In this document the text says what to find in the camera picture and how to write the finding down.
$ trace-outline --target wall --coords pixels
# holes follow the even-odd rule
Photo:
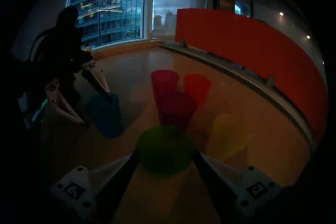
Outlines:
[[[65,8],[66,0],[38,0],[27,15],[13,42],[11,51],[16,58],[27,60],[38,34],[55,25],[58,14]],[[21,111],[28,108],[26,95],[19,99]]]
[[[300,46],[314,62],[327,85],[323,58],[316,39],[308,24],[289,6],[278,0],[253,0],[253,18],[262,20],[281,31]]]
[[[309,56],[280,31],[226,11],[180,9],[176,37],[257,73],[273,75],[274,85],[304,114],[319,139],[327,116],[327,90]]]

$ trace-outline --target building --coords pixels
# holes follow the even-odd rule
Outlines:
[[[82,47],[142,38],[143,0],[68,0],[79,10]]]

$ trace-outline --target red wall panel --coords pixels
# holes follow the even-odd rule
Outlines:
[[[283,33],[245,16],[210,9],[179,9],[175,41],[212,52],[275,77],[281,90],[305,115],[318,138],[327,116],[327,90],[309,56]]]

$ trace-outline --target screw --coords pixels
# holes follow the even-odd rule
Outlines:
[[[89,208],[89,207],[91,207],[91,203],[90,203],[90,202],[87,202],[87,201],[84,201],[84,202],[83,202],[83,206],[84,206],[85,208]]]
[[[249,205],[249,201],[248,200],[243,200],[241,203],[240,203],[241,206],[243,207],[247,207]]]

